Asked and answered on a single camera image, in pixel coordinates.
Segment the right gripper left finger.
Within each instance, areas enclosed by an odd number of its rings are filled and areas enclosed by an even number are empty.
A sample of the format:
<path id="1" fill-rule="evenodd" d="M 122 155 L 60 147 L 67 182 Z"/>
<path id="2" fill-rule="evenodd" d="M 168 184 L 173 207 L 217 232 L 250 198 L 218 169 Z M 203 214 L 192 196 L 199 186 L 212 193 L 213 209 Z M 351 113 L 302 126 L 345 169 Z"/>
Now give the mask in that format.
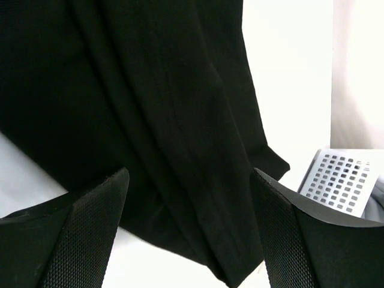
<path id="1" fill-rule="evenodd" d="M 1 287 L 101 287 L 130 176 L 1 218 Z"/>

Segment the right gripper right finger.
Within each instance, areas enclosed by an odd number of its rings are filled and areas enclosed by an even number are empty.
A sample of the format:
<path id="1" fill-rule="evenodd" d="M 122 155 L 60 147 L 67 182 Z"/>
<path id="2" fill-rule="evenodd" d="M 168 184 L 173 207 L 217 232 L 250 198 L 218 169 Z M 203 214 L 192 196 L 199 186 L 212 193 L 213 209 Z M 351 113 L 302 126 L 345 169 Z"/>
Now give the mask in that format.
<path id="1" fill-rule="evenodd" d="M 323 206 L 259 169 L 250 187 L 271 287 L 383 287 L 383 223 Z"/>

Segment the black skirt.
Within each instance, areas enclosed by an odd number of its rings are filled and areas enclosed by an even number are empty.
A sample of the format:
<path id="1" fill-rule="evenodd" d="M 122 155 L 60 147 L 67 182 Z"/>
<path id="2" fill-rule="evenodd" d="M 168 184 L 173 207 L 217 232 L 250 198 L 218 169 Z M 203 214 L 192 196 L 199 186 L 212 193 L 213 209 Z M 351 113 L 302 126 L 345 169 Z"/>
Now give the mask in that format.
<path id="1" fill-rule="evenodd" d="M 2 1 L 1 132 L 74 191 L 122 167 L 120 225 L 238 287 L 263 259 L 242 1 Z"/>

